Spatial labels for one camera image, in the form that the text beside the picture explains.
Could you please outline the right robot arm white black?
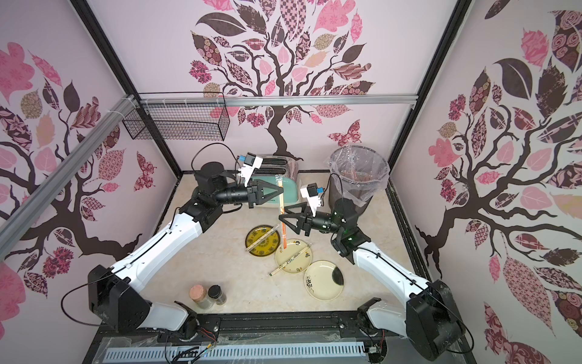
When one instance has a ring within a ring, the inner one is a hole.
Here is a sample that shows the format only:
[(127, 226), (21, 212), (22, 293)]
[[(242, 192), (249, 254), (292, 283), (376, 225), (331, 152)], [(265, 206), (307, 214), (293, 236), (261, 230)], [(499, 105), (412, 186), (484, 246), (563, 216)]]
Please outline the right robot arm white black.
[(308, 203), (285, 208), (279, 219), (296, 234), (331, 234), (332, 247), (356, 267), (371, 274), (401, 303), (400, 308), (369, 300), (364, 316), (373, 329), (387, 330), (409, 340), (428, 361), (435, 361), (465, 336), (453, 292), (442, 281), (429, 281), (384, 253), (358, 226), (352, 200), (339, 199), (330, 213)]

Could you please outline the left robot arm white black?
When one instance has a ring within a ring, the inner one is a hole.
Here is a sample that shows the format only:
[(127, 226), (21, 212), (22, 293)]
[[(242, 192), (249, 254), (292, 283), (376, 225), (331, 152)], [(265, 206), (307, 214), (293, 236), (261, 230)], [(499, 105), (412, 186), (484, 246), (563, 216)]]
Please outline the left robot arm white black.
[(139, 329), (167, 331), (180, 340), (194, 338), (197, 314), (183, 303), (153, 303), (141, 296), (156, 272), (183, 247), (203, 235), (224, 215), (224, 206), (260, 206), (283, 194), (283, 188), (254, 180), (257, 163), (243, 165), (238, 176), (220, 162), (208, 162), (195, 175), (197, 187), (170, 224), (126, 258), (88, 275), (89, 310), (118, 334)]

